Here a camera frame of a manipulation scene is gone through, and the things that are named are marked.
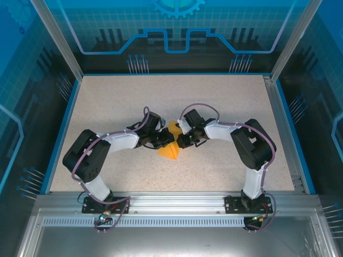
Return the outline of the orange paper sheet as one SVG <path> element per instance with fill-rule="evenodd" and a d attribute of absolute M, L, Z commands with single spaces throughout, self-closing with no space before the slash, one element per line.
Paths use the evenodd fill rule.
<path fill-rule="evenodd" d="M 182 133 L 182 130 L 176 126 L 177 121 L 170 121 L 168 125 L 168 130 L 169 132 L 173 135 L 174 137 L 174 142 L 169 143 L 167 146 L 162 147 L 158 150 L 158 154 L 172 159 L 176 160 L 179 153 L 180 153 L 180 147 L 178 146 L 176 140 L 178 136 Z"/>

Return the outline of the black electronics box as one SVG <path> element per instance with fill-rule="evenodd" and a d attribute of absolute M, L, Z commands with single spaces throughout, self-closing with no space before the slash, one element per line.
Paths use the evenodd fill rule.
<path fill-rule="evenodd" d="M 224 197 L 240 196 L 238 191 L 228 192 L 115 192 L 116 196 L 131 196 L 129 215 L 178 216 L 178 215 L 224 215 Z M 302 215 L 319 211 L 321 204 L 317 195 L 297 194 L 295 191 L 271 193 L 277 202 L 279 215 Z M 81 204 L 76 192 L 57 192 L 39 195 L 33 207 L 34 214 L 79 215 Z"/>

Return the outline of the aluminium side rail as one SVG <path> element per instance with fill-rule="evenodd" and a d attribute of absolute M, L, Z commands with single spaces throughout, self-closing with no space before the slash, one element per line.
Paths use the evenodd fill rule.
<path fill-rule="evenodd" d="M 269 75 L 263 75 L 263 79 L 281 140 L 282 150 L 287 162 L 288 173 L 290 174 L 293 183 L 293 188 L 297 194 L 308 194 L 306 182 L 303 181 L 302 164 L 299 156 L 297 155 L 295 142 L 278 88 L 276 84 L 272 82 Z"/>

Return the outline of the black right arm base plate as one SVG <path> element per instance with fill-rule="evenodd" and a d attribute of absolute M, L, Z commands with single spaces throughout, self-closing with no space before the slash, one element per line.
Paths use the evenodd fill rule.
<path fill-rule="evenodd" d="M 260 195 L 251 200 L 247 196 L 227 196 L 224 198 L 226 214 L 272 214 L 271 198 Z"/>

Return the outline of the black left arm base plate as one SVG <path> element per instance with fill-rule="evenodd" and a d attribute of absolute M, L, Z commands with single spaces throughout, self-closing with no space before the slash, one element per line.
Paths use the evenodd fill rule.
<path fill-rule="evenodd" d="M 114 204 L 104 205 L 92 199 L 90 196 L 84 198 L 81 212 L 83 214 L 102 214 L 109 211 L 111 214 L 120 214 L 125 206 L 126 201 Z"/>

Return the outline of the aluminium frame post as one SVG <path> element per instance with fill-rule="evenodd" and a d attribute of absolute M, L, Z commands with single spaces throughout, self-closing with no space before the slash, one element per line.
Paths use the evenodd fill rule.
<path fill-rule="evenodd" d="M 47 4 L 44 0 L 30 0 L 30 2 L 61 52 L 71 72 L 79 82 L 82 82 L 84 74 Z"/>
<path fill-rule="evenodd" d="M 271 72 L 270 77 L 272 83 L 276 83 L 276 80 L 281 75 L 281 72 L 285 68 L 300 39 L 303 37 L 322 1 L 323 0 L 308 1 L 308 4 L 304 8 L 295 28 L 293 29 L 284 49 L 282 50 Z"/>

